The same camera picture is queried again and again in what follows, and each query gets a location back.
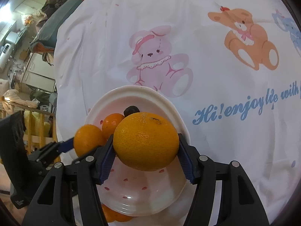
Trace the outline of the round yellow-orange citrus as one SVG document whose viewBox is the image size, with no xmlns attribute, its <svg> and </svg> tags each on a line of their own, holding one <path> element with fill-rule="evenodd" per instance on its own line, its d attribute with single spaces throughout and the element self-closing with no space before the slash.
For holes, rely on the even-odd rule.
<svg viewBox="0 0 301 226">
<path fill-rule="evenodd" d="M 81 157 L 98 146 L 104 146 L 107 143 L 102 130 L 92 124 L 86 124 L 80 127 L 74 136 L 74 149 L 78 157 Z"/>
</svg>

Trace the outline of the large orange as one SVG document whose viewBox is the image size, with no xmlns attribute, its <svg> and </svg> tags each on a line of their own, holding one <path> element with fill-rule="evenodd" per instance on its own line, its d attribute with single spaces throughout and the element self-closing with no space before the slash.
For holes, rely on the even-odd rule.
<svg viewBox="0 0 301 226">
<path fill-rule="evenodd" d="M 176 158 L 179 136 L 169 120 L 157 114 L 138 112 L 125 117 L 117 126 L 113 148 L 126 166 L 156 171 Z"/>
</svg>

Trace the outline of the dark blueberry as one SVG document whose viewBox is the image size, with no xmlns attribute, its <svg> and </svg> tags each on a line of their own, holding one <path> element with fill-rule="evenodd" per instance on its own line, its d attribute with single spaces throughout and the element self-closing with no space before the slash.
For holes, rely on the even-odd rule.
<svg viewBox="0 0 301 226">
<path fill-rule="evenodd" d="M 123 115 L 124 117 L 127 117 L 131 114 L 138 113 L 138 112 L 140 112 L 140 110 L 136 106 L 129 106 L 124 110 Z"/>
</svg>

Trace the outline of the wooden drying rack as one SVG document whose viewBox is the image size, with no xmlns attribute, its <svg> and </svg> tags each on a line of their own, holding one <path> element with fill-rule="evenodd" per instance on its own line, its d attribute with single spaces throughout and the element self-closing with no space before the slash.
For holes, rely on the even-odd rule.
<svg viewBox="0 0 301 226">
<path fill-rule="evenodd" d="M 14 102 L 9 98 L 1 97 L 1 119 L 10 113 L 20 111 L 24 118 L 24 137 L 25 149 L 27 154 L 43 148 L 51 142 L 57 142 L 56 117 L 54 113 L 33 109 Z"/>
</svg>

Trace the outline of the pink dotted ceramic plate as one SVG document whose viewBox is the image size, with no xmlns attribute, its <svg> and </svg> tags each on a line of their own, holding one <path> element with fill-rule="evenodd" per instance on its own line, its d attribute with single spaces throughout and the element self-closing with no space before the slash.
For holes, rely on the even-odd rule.
<svg viewBox="0 0 301 226">
<path fill-rule="evenodd" d="M 129 106 L 169 120 L 190 142 L 188 129 L 173 103 L 148 87 L 127 85 L 109 91 L 91 108 L 86 124 L 101 127 L 101 121 L 113 113 L 123 113 Z M 187 180 L 178 159 L 157 171 L 139 171 L 115 158 L 109 177 L 98 186 L 100 201 L 127 216 L 139 217 L 159 213 L 181 195 Z"/>
</svg>

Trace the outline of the small orange kumquat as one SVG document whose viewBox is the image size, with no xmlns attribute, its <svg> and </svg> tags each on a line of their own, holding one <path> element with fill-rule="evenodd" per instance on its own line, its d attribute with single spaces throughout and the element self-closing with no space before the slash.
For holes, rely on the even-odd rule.
<svg viewBox="0 0 301 226">
<path fill-rule="evenodd" d="M 124 116 L 120 113 L 110 114 L 104 119 L 102 123 L 102 132 L 106 139 L 109 139 L 109 137 L 114 134 L 116 127 L 123 119 Z"/>
</svg>

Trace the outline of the white drawer cabinet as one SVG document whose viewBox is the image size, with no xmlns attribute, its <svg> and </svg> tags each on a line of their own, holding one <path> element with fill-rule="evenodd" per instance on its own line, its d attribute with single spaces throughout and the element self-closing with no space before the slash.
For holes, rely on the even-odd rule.
<svg viewBox="0 0 301 226">
<path fill-rule="evenodd" d="M 24 68 L 21 82 L 47 92 L 54 92 L 55 77 L 54 66 L 42 60 L 42 55 L 31 53 Z"/>
</svg>

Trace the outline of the dark teal pillow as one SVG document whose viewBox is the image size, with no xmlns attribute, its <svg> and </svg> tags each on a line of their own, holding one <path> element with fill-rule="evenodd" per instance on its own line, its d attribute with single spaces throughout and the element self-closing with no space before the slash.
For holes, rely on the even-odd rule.
<svg viewBox="0 0 301 226">
<path fill-rule="evenodd" d="M 68 0 L 58 8 L 39 30 L 30 44 L 32 53 L 53 53 L 57 43 L 58 29 L 84 0 Z"/>
</svg>

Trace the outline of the white cartoon print bedsheet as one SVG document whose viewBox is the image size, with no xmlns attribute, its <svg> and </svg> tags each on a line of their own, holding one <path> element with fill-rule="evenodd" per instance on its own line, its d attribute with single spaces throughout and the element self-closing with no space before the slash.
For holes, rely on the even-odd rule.
<svg viewBox="0 0 301 226">
<path fill-rule="evenodd" d="M 286 222 L 300 189 L 296 32 L 281 0 L 84 0 L 54 53 L 61 139 L 110 90 L 150 87 L 200 153 L 242 164 L 270 223 Z"/>
</svg>

